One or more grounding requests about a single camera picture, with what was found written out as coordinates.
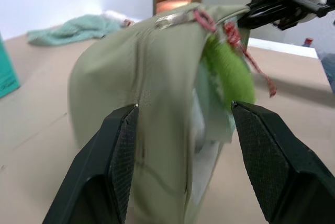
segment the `mint green towel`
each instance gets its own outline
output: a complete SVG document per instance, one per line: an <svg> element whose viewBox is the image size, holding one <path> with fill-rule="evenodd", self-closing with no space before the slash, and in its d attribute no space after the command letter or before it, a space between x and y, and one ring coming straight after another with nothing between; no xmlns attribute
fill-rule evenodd
<svg viewBox="0 0 335 224"><path fill-rule="evenodd" d="M120 24L99 15L84 15L65 22L57 29L32 30L27 33L28 43L39 46L56 46L119 31Z"/></svg>

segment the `teal box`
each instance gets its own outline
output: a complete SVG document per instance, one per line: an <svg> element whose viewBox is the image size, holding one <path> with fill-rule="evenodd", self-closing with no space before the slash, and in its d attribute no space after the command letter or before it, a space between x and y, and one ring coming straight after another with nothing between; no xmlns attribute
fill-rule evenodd
<svg viewBox="0 0 335 224"><path fill-rule="evenodd" d="M20 83L0 37L0 97L19 87Z"/></svg>

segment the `table surface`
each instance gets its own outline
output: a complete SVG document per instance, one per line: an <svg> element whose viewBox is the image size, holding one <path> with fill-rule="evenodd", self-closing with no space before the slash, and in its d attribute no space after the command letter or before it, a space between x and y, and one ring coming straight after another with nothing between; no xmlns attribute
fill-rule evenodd
<svg viewBox="0 0 335 224"><path fill-rule="evenodd" d="M94 40L53 48L6 42L21 87L0 99L0 222L41 223L78 149L69 123L67 81ZM269 99L255 75L258 101L335 174L335 103L317 59L250 48L278 94ZM266 223L244 169L237 134L224 146L198 223Z"/></svg>

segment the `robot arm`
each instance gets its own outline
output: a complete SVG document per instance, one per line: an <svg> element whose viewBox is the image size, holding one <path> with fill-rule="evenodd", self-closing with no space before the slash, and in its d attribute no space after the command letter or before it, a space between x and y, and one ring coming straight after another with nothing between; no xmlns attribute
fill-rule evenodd
<svg viewBox="0 0 335 224"><path fill-rule="evenodd" d="M255 29L272 23L281 30L323 17L335 10L335 0L252 0L239 27Z"/></svg>

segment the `light green cloth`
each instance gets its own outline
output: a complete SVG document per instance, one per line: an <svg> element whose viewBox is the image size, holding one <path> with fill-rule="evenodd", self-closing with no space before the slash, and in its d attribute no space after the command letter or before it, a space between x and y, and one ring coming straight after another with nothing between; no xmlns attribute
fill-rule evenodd
<svg viewBox="0 0 335 224"><path fill-rule="evenodd" d="M120 29L118 21L99 15L84 15L65 22L57 29L29 31L28 43L39 46L56 46L91 38L102 38Z"/></svg>

